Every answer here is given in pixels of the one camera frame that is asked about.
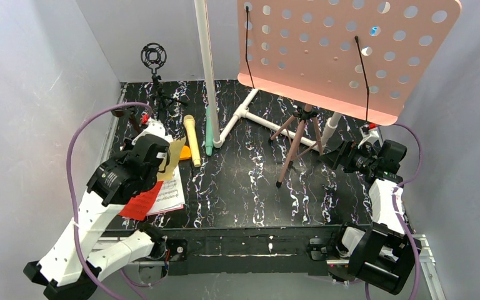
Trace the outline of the pink music stand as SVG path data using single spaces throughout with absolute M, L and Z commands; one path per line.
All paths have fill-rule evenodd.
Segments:
M 382 126 L 398 120 L 462 11 L 459 1 L 238 1 L 236 8 L 241 84 Z

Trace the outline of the pink sheet music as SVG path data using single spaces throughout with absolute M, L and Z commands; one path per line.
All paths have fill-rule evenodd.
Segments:
M 180 204 L 178 206 L 167 207 L 166 209 L 163 209 L 163 210 L 160 210 L 160 211 L 153 211 L 152 209 L 150 209 L 149 212 L 147 213 L 147 215 L 148 216 L 154 216 L 154 215 L 158 215 L 158 214 L 170 213 L 170 212 L 173 212 L 173 211 L 180 210 L 183 207 L 184 207 L 184 205 Z

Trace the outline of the yellow sheet music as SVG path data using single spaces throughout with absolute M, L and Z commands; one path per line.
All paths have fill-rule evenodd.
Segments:
M 171 135 L 166 136 L 166 141 L 169 142 L 169 152 L 163 159 L 157 173 L 157 181 L 169 181 L 174 176 L 174 170 L 179 164 L 183 146 L 186 143 L 186 138 L 173 139 Z

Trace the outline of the red folder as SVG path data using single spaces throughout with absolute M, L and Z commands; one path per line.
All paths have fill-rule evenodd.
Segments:
M 123 218 L 143 221 L 156 202 L 163 183 L 163 181 L 159 181 L 151 190 L 132 197 L 118 215 Z

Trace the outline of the black tripod shock mount stand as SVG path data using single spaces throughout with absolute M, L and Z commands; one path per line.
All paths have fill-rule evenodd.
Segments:
M 161 83 L 162 77 L 158 75 L 158 69 L 162 68 L 167 61 L 167 53 L 163 46 L 156 42 L 150 42 L 141 49 L 141 62 L 151 71 L 152 90 L 151 103 L 156 105 L 157 119 L 166 123 L 169 119 L 169 108 L 174 104 L 187 107 L 188 103 L 178 98 L 167 96 Z

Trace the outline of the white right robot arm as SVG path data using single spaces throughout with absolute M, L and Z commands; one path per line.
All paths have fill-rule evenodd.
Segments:
M 406 146 L 386 140 L 379 151 L 371 144 L 344 141 L 319 157 L 331 169 L 359 173 L 369 183 L 372 222 L 367 229 L 343 225 L 336 250 L 349 259 L 347 273 L 390 294 L 399 294 L 415 265 L 421 242 L 405 231 L 401 211 L 403 178 L 398 176 Z

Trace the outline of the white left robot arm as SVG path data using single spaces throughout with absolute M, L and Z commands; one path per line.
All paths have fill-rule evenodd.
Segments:
M 168 155 L 168 141 L 145 134 L 130 149 L 99 165 L 55 245 L 23 270 L 31 282 L 45 287 L 47 299 L 89 299 L 98 283 L 112 273 L 137 259 L 164 252 L 166 237 L 154 226 L 143 226 L 101 251 L 93 248 L 131 198 L 155 187 Z

